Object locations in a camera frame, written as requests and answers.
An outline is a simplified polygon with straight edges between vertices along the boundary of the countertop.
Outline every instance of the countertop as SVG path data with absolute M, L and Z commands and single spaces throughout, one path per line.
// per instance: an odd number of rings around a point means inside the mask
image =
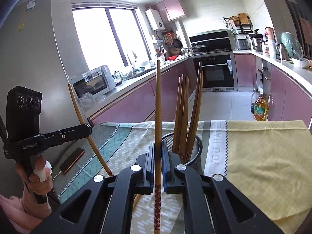
M 163 72 L 165 70 L 168 70 L 172 68 L 173 66 L 187 60 L 188 57 L 185 57 L 180 60 L 174 60 L 170 62 L 169 64 L 162 65 L 160 67 L 160 72 Z M 137 78 L 129 79 L 129 80 L 124 80 L 121 85 L 118 85 L 116 88 L 114 88 L 112 91 L 106 93 L 106 99 L 104 101 L 96 103 L 91 109 L 88 111 L 84 112 L 86 118 L 89 118 L 92 116 L 94 113 L 97 111 L 101 110 L 103 107 L 107 106 L 111 102 L 113 102 L 115 99 L 119 98 L 121 95 L 127 93 L 128 91 L 134 89 L 138 85 L 148 81 L 152 77 L 156 76 L 156 69 L 153 71 L 150 71 L 142 76 L 139 76 Z
M 262 52 L 256 52 L 253 50 L 236 50 L 233 51 L 234 54 L 253 54 L 256 55 L 267 62 L 270 62 L 280 70 L 284 71 L 297 83 L 299 83 L 312 97 L 312 70 L 295 67 L 292 63 L 285 61 L 280 62 L 280 60 L 272 59 L 262 54 Z

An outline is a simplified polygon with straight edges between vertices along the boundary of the camera lens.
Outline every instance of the camera lens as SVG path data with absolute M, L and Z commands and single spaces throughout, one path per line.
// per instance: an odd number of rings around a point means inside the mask
M 19 96 L 19 97 L 18 97 L 18 106 L 19 106 L 19 107 L 22 107 L 23 104 L 24 104 L 24 98 L 23 98 L 23 96 Z
M 40 107 L 40 101 L 39 101 L 39 99 L 37 99 L 37 100 L 35 101 L 35 107 L 36 107 L 36 108 L 39 108 L 39 107 Z
M 26 106 L 28 109 L 31 109 L 32 106 L 34 105 L 34 100 L 32 97 L 28 97 L 27 100 L 26 100 Z

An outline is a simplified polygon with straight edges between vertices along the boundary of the oven handle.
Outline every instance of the oven handle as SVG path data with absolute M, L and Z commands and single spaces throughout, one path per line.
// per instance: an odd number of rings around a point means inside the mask
M 205 66 L 202 66 L 202 68 L 204 68 L 204 67 L 211 67 L 211 66 L 224 66 L 224 65 L 227 66 L 227 63 L 224 63 L 224 64 L 214 64 L 214 65 L 205 65 Z

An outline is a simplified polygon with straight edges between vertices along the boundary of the silver round pivot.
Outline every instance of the silver round pivot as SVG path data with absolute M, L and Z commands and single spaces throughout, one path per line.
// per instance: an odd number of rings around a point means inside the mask
M 102 175 L 96 175 L 93 178 L 94 182 L 101 182 L 104 179 L 104 177 Z
M 220 175 L 220 174 L 215 174 L 215 175 L 213 175 L 213 179 L 215 181 L 222 181 L 223 180 L 223 176 Z
M 178 164 L 178 165 L 176 166 L 176 168 L 177 168 L 179 171 L 184 171 L 184 170 L 186 169 L 186 166 L 183 165 L 183 164 Z
M 131 170 L 134 172 L 137 172 L 137 171 L 141 170 L 141 166 L 138 164 L 134 164 L 131 166 Z

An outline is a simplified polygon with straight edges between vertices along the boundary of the floor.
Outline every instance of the floor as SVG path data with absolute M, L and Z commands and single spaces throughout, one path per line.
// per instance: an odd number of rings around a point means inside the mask
M 249 91 L 203 92 L 199 120 L 254 120 Z M 191 120 L 194 97 L 188 104 Z

